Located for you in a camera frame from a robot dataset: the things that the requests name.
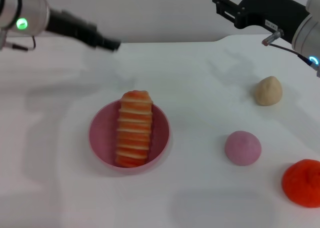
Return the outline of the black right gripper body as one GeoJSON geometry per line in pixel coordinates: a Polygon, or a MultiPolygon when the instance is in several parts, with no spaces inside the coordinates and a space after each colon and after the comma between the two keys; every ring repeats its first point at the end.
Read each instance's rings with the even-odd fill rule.
{"type": "Polygon", "coordinates": [[[238,7],[236,28],[260,26],[272,31],[266,26],[266,21],[270,21],[283,30],[282,39],[290,44],[300,24],[309,16],[305,6],[294,0],[242,0],[238,7]]]}

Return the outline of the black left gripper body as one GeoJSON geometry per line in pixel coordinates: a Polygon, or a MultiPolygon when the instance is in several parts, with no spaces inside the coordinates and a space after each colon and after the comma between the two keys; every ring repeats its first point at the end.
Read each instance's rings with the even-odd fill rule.
{"type": "Polygon", "coordinates": [[[77,39],[94,48],[103,44],[103,38],[98,33],[95,24],[82,20],[66,11],[50,9],[46,31],[77,39]]]}

